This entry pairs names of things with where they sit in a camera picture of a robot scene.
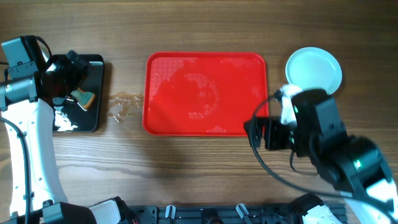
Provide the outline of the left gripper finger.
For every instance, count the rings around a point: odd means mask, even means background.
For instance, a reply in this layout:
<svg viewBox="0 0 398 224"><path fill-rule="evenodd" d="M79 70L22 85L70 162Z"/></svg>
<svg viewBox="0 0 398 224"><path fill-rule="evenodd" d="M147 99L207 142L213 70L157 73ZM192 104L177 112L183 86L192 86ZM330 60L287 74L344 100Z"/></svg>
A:
<svg viewBox="0 0 398 224"><path fill-rule="evenodd" d="M67 106L67 105L73 105L76 103L76 99L71 98L69 96L65 97L65 98L54 98L53 99L53 105L54 106Z"/></svg>
<svg viewBox="0 0 398 224"><path fill-rule="evenodd" d="M68 74L74 81L83 81L90 68L89 61L85 60L81 55L76 53L74 50L70 50L66 54L68 59Z"/></svg>

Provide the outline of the green yellow sponge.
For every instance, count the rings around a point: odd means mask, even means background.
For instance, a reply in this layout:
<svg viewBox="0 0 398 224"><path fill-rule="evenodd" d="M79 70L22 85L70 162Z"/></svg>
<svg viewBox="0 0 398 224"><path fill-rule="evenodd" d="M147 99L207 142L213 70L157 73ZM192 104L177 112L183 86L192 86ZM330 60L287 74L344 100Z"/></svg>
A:
<svg viewBox="0 0 398 224"><path fill-rule="evenodd" d="M81 88L73 90L71 92L71 96L77 100L78 105L85 111L91 107L96 98L96 95L94 93L85 91Z"/></svg>

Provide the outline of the light blue plate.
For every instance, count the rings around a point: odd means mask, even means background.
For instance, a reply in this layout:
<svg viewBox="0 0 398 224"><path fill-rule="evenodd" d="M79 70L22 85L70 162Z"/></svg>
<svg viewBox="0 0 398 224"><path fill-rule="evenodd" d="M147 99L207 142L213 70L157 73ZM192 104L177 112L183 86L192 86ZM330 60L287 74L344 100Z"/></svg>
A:
<svg viewBox="0 0 398 224"><path fill-rule="evenodd" d="M290 84L303 90L322 88L329 95L335 93L343 81L343 71L337 59L318 47L296 50L287 60L285 76Z"/></svg>

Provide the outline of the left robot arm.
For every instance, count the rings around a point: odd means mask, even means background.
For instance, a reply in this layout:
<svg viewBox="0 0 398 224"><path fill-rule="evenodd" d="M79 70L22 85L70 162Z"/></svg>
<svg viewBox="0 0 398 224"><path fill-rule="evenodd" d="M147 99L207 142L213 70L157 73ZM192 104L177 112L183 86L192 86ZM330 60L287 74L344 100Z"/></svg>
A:
<svg viewBox="0 0 398 224"><path fill-rule="evenodd" d="M11 148L13 186L10 223L137 223L119 197L89 207L68 203L53 148L54 98L80 92L97 64L74 51L41 70L33 61L1 83L1 121Z"/></svg>

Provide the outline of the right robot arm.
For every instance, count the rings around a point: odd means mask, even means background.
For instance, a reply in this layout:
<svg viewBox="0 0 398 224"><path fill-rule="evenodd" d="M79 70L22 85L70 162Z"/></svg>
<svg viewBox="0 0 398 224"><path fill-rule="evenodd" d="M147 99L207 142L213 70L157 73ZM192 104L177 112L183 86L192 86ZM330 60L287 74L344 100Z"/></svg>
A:
<svg viewBox="0 0 398 224"><path fill-rule="evenodd" d="M335 99L325 90L305 90L291 100L295 124L254 113L244 123L249 145L262 168L279 182L302 192L356 202L360 221L397 223L397 192L392 172L380 148L368 138L349 136ZM261 142L269 151L291 148L308 157L317 174L336 194L306 189L269 168L258 152Z"/></svg>

